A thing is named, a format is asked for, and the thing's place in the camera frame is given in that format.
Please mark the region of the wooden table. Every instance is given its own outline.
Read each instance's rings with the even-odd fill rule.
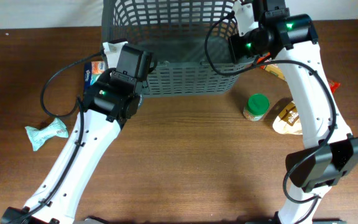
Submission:
[[[329,78],[342,83],[335,99],[358,136],[358,21],[316,22]],[[51,74],[99,49],[100,28],[0,30],[0,217],[21,208],[66,143],[53,138],[38,151],[25,126],[51,122],[39,93]],[[83,66],[58,78],[46,104],[65,113],[83,89]],[[272,129],[277,114],[248,122],[241,109],[254,93],[272,105],[291,97],[284,81],[254,70],[218,96],[146,99],[97,166],[76,218],[196,222],[271,217],[285,201],[285,156],[302,137]],[[69,132],[75,116],[64,119]],[[322,201],[315,218],[358,223],[358,166]]]

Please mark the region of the gray plastic basket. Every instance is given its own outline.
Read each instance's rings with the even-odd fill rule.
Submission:
[[[206,62],[204,40],[212,24],[231,12],[234,1],[104,0],[102,41],[126,38],[153,51],[155,71],[144,83],[143,94],[178,96],[219,94],[228,91],[238,75],[223,77]],[[233,72],[250,60],[231,63],[227,38],[236,32],[225,20],[208,41],[208,52],[217,69]]]

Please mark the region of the wall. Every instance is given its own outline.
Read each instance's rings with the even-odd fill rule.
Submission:
[[[286,0],[313,20],[358,19],[358,0]],[[103,0],[0,0],[0,29],[100,26]]]

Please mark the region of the green lid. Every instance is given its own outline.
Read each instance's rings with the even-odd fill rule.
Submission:
[[[263,94],[252,95],[247,103],[247,110],[253,115],[263,115],[270,106],[269,100]]]

